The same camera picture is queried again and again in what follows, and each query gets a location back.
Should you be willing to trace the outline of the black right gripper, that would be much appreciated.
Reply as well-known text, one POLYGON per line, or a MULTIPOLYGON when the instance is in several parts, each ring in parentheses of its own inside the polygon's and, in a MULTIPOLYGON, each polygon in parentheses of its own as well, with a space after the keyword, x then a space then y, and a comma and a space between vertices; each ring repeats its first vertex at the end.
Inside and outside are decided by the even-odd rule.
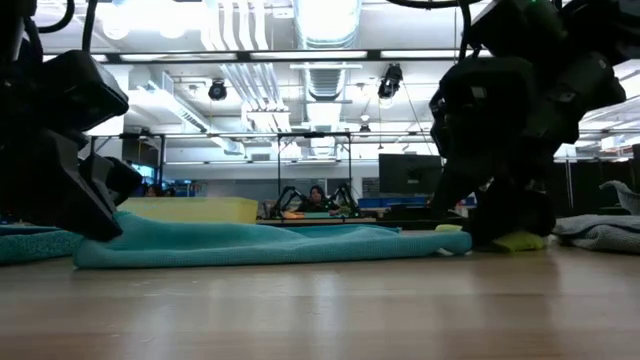
MULTIPOLYGON (((509 157, 537 94, 533 65, 518 57, 466 58, 442 77, 430 135, 446 166, 432 198, 443 216, 509 157)), ((474 245, 517 231, 545 237, 556 225, 551 198, 537 191, 484 193, 468 220, 474 245)))

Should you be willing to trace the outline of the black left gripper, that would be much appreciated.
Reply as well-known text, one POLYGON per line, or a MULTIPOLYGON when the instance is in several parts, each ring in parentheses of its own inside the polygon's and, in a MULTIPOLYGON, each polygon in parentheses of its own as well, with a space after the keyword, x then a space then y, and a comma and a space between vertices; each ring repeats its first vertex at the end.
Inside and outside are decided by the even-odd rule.
MULTIPOLYGON (((51 127, 42 79, 0 74, 0 138, 51 127)), ((113 161, 99 155, 78 158, 77 144, 50 130, 0 146, 0 214, 52 226, 96 241, 122 234, 107 186, 113 161)))

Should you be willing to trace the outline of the lime green microfiber towel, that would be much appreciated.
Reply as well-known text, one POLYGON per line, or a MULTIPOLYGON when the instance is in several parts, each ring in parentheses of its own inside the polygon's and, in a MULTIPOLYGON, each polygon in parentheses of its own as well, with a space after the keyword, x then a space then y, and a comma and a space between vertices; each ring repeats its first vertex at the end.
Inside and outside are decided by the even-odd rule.
POLYGON ((545 239, 538 234, 498 225, 464 228, 461 225, 441 224, 427 239, 427 243, 433 251, 443 249, 456 255, 468 251, 514 253, 542 250, 545 247, 545 239))

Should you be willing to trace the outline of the teal microfiber towel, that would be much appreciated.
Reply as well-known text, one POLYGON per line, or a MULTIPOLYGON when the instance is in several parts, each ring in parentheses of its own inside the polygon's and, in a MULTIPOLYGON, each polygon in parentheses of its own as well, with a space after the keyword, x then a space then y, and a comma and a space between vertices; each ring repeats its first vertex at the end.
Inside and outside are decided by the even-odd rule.
POLYGON ((82 240, 55 227, 0 225, 0 266, 68 257, 82 240))

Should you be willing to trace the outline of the grey microfiber towel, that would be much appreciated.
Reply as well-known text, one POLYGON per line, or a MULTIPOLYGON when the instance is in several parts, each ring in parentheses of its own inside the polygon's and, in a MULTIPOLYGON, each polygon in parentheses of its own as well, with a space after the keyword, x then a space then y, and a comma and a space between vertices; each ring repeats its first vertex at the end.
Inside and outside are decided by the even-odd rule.
POLYGON ((599 252, 640 255, 640 193, 618 180, 602 183, 613 188, 628 215, 579 215, 556 221, 552 234, 574 247, 599 252))

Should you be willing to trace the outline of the yellow translucent plastic basket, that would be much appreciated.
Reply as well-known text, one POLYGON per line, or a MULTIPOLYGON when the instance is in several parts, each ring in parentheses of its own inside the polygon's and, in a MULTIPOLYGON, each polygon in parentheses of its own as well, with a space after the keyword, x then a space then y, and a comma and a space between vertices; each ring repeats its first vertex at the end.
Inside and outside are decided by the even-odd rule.
POLYGON ((254 224, 258 202, 240 197, 136 197, 118 210, 169 222, 254 224))

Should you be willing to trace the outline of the blue microfiber towel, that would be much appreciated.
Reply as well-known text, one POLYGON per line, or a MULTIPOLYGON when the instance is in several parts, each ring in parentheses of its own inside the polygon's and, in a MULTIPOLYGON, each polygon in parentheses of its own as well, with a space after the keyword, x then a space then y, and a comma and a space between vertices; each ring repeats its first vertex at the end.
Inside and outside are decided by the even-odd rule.
POLYGON ((464 255, 463 231, 403 234, 364 224, 280 228, 257 224, 181 223, 116 216, 123 233, 84 239, 72 256, 80 269, 271 265, 426 257, 439 250, 464 255))

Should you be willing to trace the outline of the large black monitor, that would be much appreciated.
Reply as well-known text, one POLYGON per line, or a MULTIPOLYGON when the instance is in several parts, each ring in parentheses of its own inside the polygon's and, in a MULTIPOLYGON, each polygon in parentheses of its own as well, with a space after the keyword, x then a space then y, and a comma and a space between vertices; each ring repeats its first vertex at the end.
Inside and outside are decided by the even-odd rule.
POLYGON ((380 154, 379 190, 395 194, 433 194, 442 174, 435 155, 380 154))

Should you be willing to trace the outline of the blue storage bins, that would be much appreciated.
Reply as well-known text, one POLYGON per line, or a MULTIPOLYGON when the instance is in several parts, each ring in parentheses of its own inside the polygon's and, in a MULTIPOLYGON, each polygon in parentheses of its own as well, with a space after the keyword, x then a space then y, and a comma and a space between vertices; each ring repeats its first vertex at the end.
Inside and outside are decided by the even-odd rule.
POLYGON ((361 209, 391 208, 392 206, 418 206, 428 205, 427 197, 381 197, 381 198, 360 198, 358 206, 361 209))

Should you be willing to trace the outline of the black partition screen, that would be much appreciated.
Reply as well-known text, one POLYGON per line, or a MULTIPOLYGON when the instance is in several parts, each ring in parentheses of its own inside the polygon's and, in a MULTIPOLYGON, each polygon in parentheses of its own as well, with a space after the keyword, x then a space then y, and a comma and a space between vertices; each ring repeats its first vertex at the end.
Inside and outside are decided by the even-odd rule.
POLYGON ((621 208, 614 188, 600 185, 612 180, 626 184, 638 192, 632 161, 579 161, 554 163, 545 183, 557 217, 583 214, 628 214, 621 208))

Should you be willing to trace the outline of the black beam with light strips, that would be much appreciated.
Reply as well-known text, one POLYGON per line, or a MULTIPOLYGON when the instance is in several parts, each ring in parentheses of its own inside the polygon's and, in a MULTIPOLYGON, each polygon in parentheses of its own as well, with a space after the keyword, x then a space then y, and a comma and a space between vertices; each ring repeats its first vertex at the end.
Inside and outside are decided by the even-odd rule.
POLYGON ((200 51, 147 53, 92 53, 94 60, 120 64, 222 64, 222 63, 295 63, 295 62, 379 62, 379 61, 453 61, 455 49, 336 49, 288 51, 200 51))

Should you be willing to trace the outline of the black workstation frame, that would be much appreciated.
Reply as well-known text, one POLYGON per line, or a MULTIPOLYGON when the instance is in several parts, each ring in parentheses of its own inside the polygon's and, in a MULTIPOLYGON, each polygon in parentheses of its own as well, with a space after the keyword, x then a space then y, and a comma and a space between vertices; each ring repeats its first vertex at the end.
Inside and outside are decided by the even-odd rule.
POLYGON ((337 137, 345 137, 347 139, 347 153, 348 153, 348 183, 351 186, 351 192, 353 196, 353 172, 352 172, 352 144, 353 144, 353 135, 351 132, 322 132, 322 131, 309 131, 309 132, 279 132, 276 134, 277 138, 277 189, 278 189, 278 197, 282 192, 283 188, 281 185, 282 174, 281 174, 281 166, 282 166, 282 158, 281 152, 283 148, 281 147, 283 138, 291 138, 295 140, 296 138, 301 137, 305 139, 320 139, 320 138, 337 138, 337 137))

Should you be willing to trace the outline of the silver ventilation duct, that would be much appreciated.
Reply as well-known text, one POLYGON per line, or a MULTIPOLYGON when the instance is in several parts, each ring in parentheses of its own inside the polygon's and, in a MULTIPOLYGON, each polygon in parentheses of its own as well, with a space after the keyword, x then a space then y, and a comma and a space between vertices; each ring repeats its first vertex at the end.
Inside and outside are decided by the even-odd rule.
POLYGON ((361 0, 293 0, 298 48, 353 48, 361 6, 361 0))

